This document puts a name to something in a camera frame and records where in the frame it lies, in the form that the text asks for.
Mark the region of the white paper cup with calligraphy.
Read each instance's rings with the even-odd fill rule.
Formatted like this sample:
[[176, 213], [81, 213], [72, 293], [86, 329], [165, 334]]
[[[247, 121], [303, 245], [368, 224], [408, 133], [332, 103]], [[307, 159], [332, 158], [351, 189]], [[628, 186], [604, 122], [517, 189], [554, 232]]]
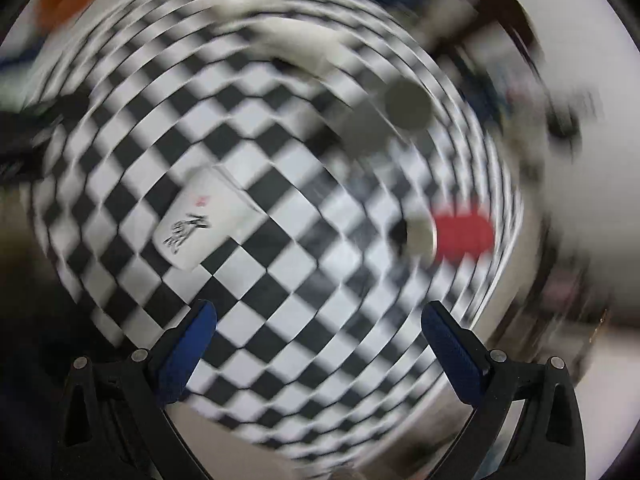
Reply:
[[250, 199], [218, 166], [194, 171], [152, 236], [160, 255], [179, 270], [191, 271], [227, 238], [262, 218]]

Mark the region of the red cup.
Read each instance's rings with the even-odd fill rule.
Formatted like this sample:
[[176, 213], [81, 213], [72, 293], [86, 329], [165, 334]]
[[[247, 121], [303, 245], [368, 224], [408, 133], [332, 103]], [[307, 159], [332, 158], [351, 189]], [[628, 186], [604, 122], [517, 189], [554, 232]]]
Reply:
[[495, 246], [491, 222], [477, 211], [465, 214], [427, 214], [405, 221], [406, 239], [400, 247], [425, 263], [477, 261]]

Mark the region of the black white checkered tablecloth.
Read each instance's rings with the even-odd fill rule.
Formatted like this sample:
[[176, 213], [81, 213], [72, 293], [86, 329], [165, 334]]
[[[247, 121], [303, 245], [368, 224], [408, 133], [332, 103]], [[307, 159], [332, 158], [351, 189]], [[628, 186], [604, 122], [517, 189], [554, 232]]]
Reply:
[[[420, 331], [438, 299], [473, 324], [494, 290], [523, 204], [494, 141], [454, 85], [372, 0], [282, 0], [267, 16], [354, 37], [325, 81], [250, 55], [258, 16], [224, 25], [204, 0], [127, 0], [57, 48], [32, 100], [87, 89], [88, 113], [55, 133], [24, 200], [62, 284], [115, 346], [155, 340], [195, 299], [217, 333], [188, 385], [192, 408], [291, 460], [356, 460], [440, 377]], [[329, 114], [406, 76], [435, 104], [426, 142], [375, 174], [308, 145]], [[216, 165], [262, 218], [183, 271], [158, 222]], [[408, 256], [405, 221], [477, 211], [495, 246], [477, 261]]]

